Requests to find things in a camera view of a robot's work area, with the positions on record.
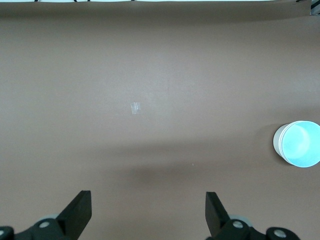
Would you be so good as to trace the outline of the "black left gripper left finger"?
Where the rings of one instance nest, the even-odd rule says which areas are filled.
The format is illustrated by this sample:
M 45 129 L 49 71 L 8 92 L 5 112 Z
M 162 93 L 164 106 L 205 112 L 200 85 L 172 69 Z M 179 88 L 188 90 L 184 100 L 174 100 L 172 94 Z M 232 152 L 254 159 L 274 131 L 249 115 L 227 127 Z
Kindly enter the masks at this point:
M 45 218 L 15 233 L 11 226 L 0 227 L 2 240 L 77 240 L 92 217 L 91 191 L 82 190 L 56 218 Z

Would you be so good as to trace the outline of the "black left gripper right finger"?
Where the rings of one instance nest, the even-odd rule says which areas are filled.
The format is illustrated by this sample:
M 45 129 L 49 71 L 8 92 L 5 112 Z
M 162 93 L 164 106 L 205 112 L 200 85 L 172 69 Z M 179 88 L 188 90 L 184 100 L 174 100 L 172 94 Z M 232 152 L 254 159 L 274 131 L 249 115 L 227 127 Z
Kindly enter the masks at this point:
M 232 219 L 216 192 L 205 195 L 205 220 L 210 232 L 209 240 L 298 240 L 289 229 L 270 227 L 265 233 L 257 231 L 241 219 Z

